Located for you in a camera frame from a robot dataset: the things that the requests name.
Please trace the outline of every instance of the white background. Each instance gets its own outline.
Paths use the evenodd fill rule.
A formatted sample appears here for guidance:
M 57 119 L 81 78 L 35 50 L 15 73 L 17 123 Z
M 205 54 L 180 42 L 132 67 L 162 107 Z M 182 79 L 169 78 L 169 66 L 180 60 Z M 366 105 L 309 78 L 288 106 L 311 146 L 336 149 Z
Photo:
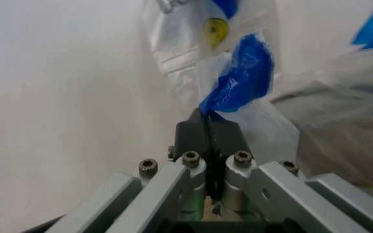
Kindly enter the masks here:
M 283 72 L 343 54 L 373 0 L 276 0 Z M 163 163 L 182 120 L 140 0 L 0 0 L 0 232 L 66 213 L 113 171 Z

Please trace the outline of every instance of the transparent plastic sheet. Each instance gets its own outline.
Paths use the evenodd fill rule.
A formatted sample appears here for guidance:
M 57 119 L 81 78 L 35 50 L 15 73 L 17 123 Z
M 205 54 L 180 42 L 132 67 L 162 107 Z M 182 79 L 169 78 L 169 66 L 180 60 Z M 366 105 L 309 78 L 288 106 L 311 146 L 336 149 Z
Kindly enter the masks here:
M 173 9 L 177 16 L 163 14 L 154 0 L 145 1 L 142 22 L 152 53 L 185 117 L 217 84 L 231 57 L 225 51 L 233 51 L 243 36 L 255 33 L 269 43 L 273 55 L 278 53 L 274 3 L 237 2 L 237 13 L 228 19 L 228 35 L 216 47 L 211 47 L 204 36 L 204 26 L 214 11 L 208 10 L 205 0 L 191 0 L 188 7 L 187 4 L 177 6 Z M 277 71 L 280 62 L 275 63 Z M 237 112 L 220 114 L 241 126 L 259 162 L 295 159 L 299 132 L 268 101 L 253 101 Z
M 334 172 L 373 186 L 373 50 L 321 70 L 276 80 L 275 107 L 300 130 L 297 164 L 305 175 Z

